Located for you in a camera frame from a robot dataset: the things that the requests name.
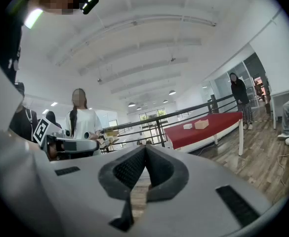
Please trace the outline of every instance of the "ceiling light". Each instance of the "ceiling light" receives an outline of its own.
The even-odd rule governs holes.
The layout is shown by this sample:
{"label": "ceiling light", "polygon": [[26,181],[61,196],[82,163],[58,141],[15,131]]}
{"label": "ceiling light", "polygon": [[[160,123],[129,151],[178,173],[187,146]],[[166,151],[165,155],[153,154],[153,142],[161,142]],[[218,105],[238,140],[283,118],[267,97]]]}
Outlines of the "ceiling light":
{"label": "ceiling light", "polygon": [[27,17],[25,21],[25,26],[31,29],[42,12],[43,11],[41,9],[35,9],[32,12],[30,12],[29,16]]}

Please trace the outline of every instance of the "railing post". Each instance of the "railing post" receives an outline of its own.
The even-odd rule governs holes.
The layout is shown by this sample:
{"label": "railing post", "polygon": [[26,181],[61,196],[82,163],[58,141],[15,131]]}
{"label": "railing post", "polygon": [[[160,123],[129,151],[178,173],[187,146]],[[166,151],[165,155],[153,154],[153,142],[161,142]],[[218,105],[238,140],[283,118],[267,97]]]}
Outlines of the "railing post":
{"label": "railing post", "polygon": [[[213,109],[217,109],[218,108],[218,104],[217,104],[217,100],[216,100],[214,95],[211,95],[211,100],[213,102],[213,105],[212,105]],[[214,113],[219,113],[219,110],[214,110],[213,112]]]}
{"label": "railing post", "polygon": [[160,139],[161,139],[162,147],[165,147],[165,145],[164,145],[164,139],[163,139],[163,136],[162,136],[162,131],[161,131],[161,126],[160,126],[160,121],[159,121],[159,120],[156,121],[156,125],[158,125],[158,130],[159,130],[159,134],[160,134]]}
{"label": "railing post", "polygon": [[211,111],[211,106],[210,106],[210,104],[208,105],[208,110],[209,110],[209,114],[212,114],[212,111]]}

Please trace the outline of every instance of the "wooden floor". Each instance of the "wooden floor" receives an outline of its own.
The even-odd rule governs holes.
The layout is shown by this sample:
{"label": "wooden floor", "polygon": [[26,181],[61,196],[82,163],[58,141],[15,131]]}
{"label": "wooden floor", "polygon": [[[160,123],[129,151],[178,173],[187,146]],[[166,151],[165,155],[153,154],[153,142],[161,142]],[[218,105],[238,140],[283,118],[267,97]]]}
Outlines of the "wooden floor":
{"label": "wooden floor", "polygon": [[[289,156],[279,158],[285,171],[277,161],[277,156],[289,154],[289,146],[286,146],[284,141],[277,140],[277,135],[281,133],[281,124],[278,123],[277,129],[274,130],[273,122],[264,107],[254,110],[253,115],[255,120],[253,130],[244,132],[242,156],[238,156],[238,129],[220,139],[218,146],[205,148],[202,153],[198,150],[193,154],[211,159],[232,170],[275,203],[289,194]],[[281,182],[282,174],[285,185]],[[149,185],[149,175],[143,172],[131,193],[132,211],[136,219],[145,209]]]}

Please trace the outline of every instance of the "black metal railing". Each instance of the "black metal railing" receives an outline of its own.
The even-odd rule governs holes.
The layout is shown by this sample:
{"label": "black metal railing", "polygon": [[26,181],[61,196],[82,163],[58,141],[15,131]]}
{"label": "black metal railing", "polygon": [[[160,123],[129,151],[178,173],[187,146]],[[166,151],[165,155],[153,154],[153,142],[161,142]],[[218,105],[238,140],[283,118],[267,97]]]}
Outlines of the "black metal railing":
{"label": "black metal railing", "polygon": [[192,113],[192,111],[191,112],[187,112],[187,113],[178,114],[177,117],[178,118],[186,118],[186,117],[189,116],[190,113]]}
{"label": "black metal railing", "polygon": [[[130,141],[117,142],[117,143],[114,143],[113,145],[132,143],[132,142],[137,142],[137,141],[142,141],[142,140],[147,140],[147,139],[153,139],[153,138],[158,137],[159,138],[159,142],[158,143],[152,143],[152,145],[161,144],[162,147],[165,147],[165,140],[164,140],[165,133],[164,133],[163,127],[169,127],[171,125],[175,125],[175,124],[178,124],[178,123],[184,123],[184,122],[186,122],[188,120],[195,119],[195,118],[198,118],[198,117],[201,117],[201,116],[204,116],[204,115],[213,114],[213,113],[219,113],[219,109],[221,109],[223,107],[226,107],[228,105],[231,105],[231,104],[236,102],[235,99],[233,98],[233,100],[231,102],[218,107],[218,103],[220,103],[220,102],[222,102],[224,100],[227,100],[229,98],[233,98],[233,95],[229,95],[229,96],[226,96],[226,97],[223,97],[223,98],[220,98],[220,99],[216,99],[216,98],[213,97],[212,101],[204,103],[204,104],[201,104],[201,105],[188,107],[186,109],[179,110],[179,111],[176,111],[174,113],[170,113],[170,114],[166,114],[166,115],[162,115],[162,116],[159,116],[159,117],[150,118],[150,119],[146,119],[146,120],[142,120],[142,121],[138,121],[138,122],[134,122],[134,123],[130,122],[130,123],[114,126],[114,127],[104,128],[103,132],[106,132],[107,129],[109,129],[109,130],[118,130],[119,131],[118,137],[122,137],[122,136],[127,136],[127,135],[132,135],[132,134],[137,134],[137,133],[143,133],[143,132],[146,132],[146,131],[151,131],[153,129],[154,130],[157,129],[158,130],[158,135],[149,136],[149,137],[145,137],[145,138],[139,138],[139,139],[130,140]],[[168,121],[167,122],[161,121],[162,119],[167,119],[167,118],[174,117],[174,116],[178,117],[178,116],[180,116],[182,114],[187,114],[187,116],[188,116],[189,114],[191,114],[192,111],[198,110],[198,109],[201,109],[201,108],[204,108],[204,107],[208,108],[207,112],[204,112],[204,113],[201,113],[201,114],[198,114],[198,115],[183,119],[181,121],[176,121],[176,122],[173,122],[173,123],[169,123]],[[230,110],[232,110],[232,109],[234,109],[236,107],[237,106],[235,105],[232,108],[229,108],[228,110],[225,110],[224,113],[226,113],[226,112],[228,112],[228,111],[230,111]],[[141,130],[141,131],[136,131],[136,132],[131,132],[131,133],[126,133],[126,131],[127,131],[126,129],[127,128],[130,128],[130,127],[133,127],[133,126],[138,126],[138,125],[143,125],[143,124],[147,124],[147,125],[142,126],[142,127],[143,128],[148,128],[148,129]]]}
{"label": "black metal railing", "polygon": [[126,133],[126,132],[128,132],[130,130],[132,130],[132,126],[119,129],[118,132],[119,132],[119,134],[124,134],[124,133]]}

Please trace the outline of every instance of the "lanyard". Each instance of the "lanyard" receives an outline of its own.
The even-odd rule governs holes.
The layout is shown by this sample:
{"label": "lanyard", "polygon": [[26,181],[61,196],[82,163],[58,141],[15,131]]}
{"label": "lanyard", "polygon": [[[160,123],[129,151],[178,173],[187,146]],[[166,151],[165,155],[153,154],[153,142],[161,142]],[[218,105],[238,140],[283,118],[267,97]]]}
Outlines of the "lanyard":
{"label": "lanyard", "polygon": [[29,122],[30,122],[30,125],[31,125],[31,141],[33,141],[33,140],[34,140],[34,129],[33,129],[33,127],[32,127],[33,121],[32,121],[31,110],[30,110],[30,117],[28,116],[27,109],[26,109],[25,111],[26,111],[27,118],[28,118],[28,120],[29,120]]}

